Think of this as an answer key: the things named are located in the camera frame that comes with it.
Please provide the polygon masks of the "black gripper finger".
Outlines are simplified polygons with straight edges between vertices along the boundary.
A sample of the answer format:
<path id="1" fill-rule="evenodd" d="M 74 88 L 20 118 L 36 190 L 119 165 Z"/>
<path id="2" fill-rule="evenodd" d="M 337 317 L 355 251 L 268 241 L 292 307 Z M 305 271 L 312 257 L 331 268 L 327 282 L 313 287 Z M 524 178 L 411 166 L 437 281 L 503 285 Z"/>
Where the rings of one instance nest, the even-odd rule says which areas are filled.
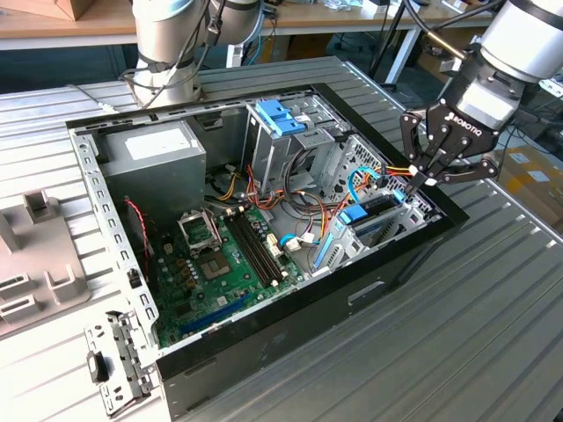
<path id="1" fill-rule="evenodd" d="M 415 194 L 424 185 L 435 185 L 438 174 L 442 171 L 439 113 L 438 109 L 405 110 L 399 118 L 404 155 L 413 175 L 405 187 L 406 194 Z M 419 125 L 422 121 L 425 121 L 429 141 L 426 149 L 421 147 L 419 139 Z"/>
<path id="2" fill-rule="evenodd" d="M 469 164 L 456 164 L 444 167 L 437 163 L 424 176 L 425 186 L 436 186 L 438 184 L 459 184 L 494 178 L 499 174 L 498 162 L 490 156 L 483 156 L 478 162 Z"/>

